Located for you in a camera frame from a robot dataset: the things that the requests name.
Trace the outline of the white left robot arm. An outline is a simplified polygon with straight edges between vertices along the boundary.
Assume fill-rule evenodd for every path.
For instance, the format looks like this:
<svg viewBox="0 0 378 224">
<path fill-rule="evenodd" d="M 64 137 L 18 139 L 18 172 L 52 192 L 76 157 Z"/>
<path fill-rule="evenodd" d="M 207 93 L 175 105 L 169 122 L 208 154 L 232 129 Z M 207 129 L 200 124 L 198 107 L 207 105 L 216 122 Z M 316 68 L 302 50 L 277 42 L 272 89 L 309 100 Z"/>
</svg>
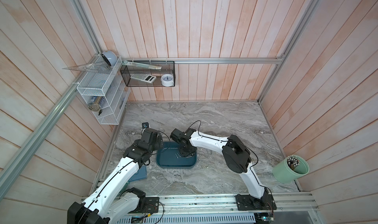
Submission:
<svg viewBox="0 0 378 224">
<path fill-rule="evenodd" d="M 144 217 L 158 211 L 158 199 L 146 200 L 145 192 L 124 185 L 142 166 L 147 166 L 153 152 L 163 148 L 159 131 L 146 128 L 126 149 L 116 168 L 105 181 L 82 203 L 74 202 L 68 209 L 69 224 L 114 224 L 130 212 Z"/>
</svg>

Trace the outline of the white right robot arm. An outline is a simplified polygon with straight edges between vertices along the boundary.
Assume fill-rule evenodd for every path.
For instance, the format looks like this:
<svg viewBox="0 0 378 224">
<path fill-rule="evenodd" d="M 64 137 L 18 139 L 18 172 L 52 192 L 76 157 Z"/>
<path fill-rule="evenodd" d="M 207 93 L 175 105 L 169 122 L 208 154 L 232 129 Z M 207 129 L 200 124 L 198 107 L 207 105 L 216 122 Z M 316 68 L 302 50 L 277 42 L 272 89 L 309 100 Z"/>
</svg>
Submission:
<svg viewBox="0 0 378 224">
<path fill-rule="evenodd" d="M 263 186 L 254 170 L 251 151 L 236 135 L 217 137 L 200 133 L 195 129 L 174 129 L 170 138 L 177 142 L 182 157 L 192 156 L 197 148 L 205 148 L 223 155 L 227 167 L 238 173 L 247 186 L 248 194 L 235 196 L 239 211 L 277 209 L 270 190 Z"/>
</svg>

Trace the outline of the teal plastic storage tray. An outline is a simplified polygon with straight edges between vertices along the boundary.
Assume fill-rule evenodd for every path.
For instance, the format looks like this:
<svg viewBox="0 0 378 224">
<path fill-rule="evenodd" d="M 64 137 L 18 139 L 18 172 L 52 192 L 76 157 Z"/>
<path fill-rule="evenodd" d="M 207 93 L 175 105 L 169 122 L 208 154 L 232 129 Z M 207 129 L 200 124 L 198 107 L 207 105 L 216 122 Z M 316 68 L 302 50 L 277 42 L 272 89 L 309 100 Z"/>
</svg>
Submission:
<svg viewBox="0 0 378 224">
<path fill-rule="evenodd" d="M 176 142 L 164 142 L 163 148 L 157 151 L 156 163 L 166 169 L 191 169 L 196 165 L 197 153 L 192 158 L 181 157 L 179 144 Z"/>
</svg>

